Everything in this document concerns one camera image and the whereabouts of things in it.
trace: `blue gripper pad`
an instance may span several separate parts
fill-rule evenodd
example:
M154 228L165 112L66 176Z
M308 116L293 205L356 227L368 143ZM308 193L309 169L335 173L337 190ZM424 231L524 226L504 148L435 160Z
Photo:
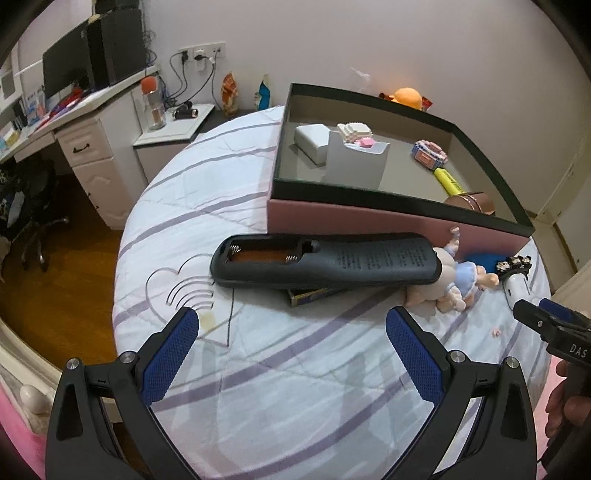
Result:
M162 335L162 333L167 333L166 328L155 335ZM185 309L182 318L144 368L140 394L146 406L149 407L153 402L164 398L198 334L197 313L192 309Z
M542 310L554 315L558 320L563 322L571 323L573 321L573 312L570 309L559 305L548 299L541 299L538 305Z
M437 406L445 396L443 373L417 336L418 333L425 334L425 332L411 317L410 322L413 322L418 329L415 333L409 326L409 321L405 320L398 311L399 308L390 310L386 315L386 334L421 398Z

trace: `hand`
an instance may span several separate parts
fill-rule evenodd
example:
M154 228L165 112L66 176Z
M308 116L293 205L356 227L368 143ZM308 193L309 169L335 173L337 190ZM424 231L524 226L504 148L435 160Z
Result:
M566 377L569 363L562 360L556 365L556 373L560 377ZM564 403L564 383L563 380L550 394L546 412L548 413L548 423L546 424L546 436L551 439L558 433L558 428L563 418L580 427L583 425L589 412L591 411L591 398L571 397L566 404Z

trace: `white cabinet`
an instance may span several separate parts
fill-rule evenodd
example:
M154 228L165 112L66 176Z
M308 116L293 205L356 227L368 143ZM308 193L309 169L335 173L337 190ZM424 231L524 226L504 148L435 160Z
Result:
M125 227L134 203L113 158L73 167L78 181L105 223L114 230Z
M113 156L97 118L77 122L62 130L59 133L59 142L72 167Z
M56 133L92 205L113 230L125 227L131 209L148 186L133 148L141 134L129 92Z
M139 162L142 164L148 183L154 180L154 177L160 173L160 170L188 144L189 142L136 148L135 152L138 154Z

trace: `figurine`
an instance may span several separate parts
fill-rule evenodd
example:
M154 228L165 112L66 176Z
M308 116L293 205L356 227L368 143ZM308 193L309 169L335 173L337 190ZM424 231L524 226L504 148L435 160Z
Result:
M227 117L236 115L238 111L238 85L232 72L228 73L222 82L222 109Z
M441 262L441 276L430 285L415 285L407 289L405 307L412 307L425 300L436 300L437 308L447 313L451 310L463 312L474 303L477 289L498 286L499 277L486 273L484 267L473 262L456 262L454 257L460 247L460 229L451 229L452 239L444 248L433 250Z

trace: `desk drawer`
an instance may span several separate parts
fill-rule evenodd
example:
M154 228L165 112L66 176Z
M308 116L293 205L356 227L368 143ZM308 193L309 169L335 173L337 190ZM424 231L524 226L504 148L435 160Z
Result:
M72 167L113 156L105 132L94 118L72 125L56 137Z

